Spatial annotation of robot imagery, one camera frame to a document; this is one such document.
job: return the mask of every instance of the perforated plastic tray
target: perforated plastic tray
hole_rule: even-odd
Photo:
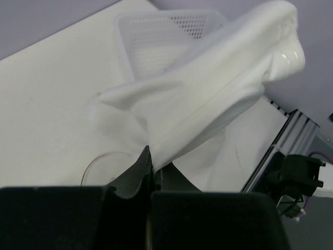
[[[115,18],[121,61],[130,80],[162,73],[203,37],[227,23],[214,10],[164,10]]]

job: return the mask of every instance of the white tabletop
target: white tabletop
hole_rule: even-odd
[[[84,107],[124,81],[113,18],[154,9],[123,0],[0,61],[0,186],[78,185],[87,165],[112,150]]]

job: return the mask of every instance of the white fabric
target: white fabric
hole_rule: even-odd
[[[304,67],[296,14],[283,1],[255,8],[163,75],[96,96],[88,105],[91,122],[134,158],[149,145],[155,171],[216,134],[223,137],[221,131],[262,96],[263,82]]]

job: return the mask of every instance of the white table surface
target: white table surface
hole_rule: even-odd
[[[229,21],[270,0],[151,0],[161,9],[211,8]],[[321,137],[333,148],[333,1],[288,0],[298,9],[298,36],[305,53],[305,69],[286,80],[270,84],[266,95],[284,110],[300,110],[321,128]]]
[[[112,150],[84,107],[123,83],[113,18],[154,9],[123,0],[0,61],[0,186],[78,185],[87,165]]]

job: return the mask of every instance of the white cloth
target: white cloth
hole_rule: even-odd
[[[149,145],[155,171],[200,145],[210,152],[203,143],[218,134],[215,158],[201,162],[213,164],[223,129],[258,101],[263,83],[303,69],[296,29],[292,4],[260,5],[207,37],[163,75],[97,95],[89,102],[89,118],[119,152],[136,158]]]

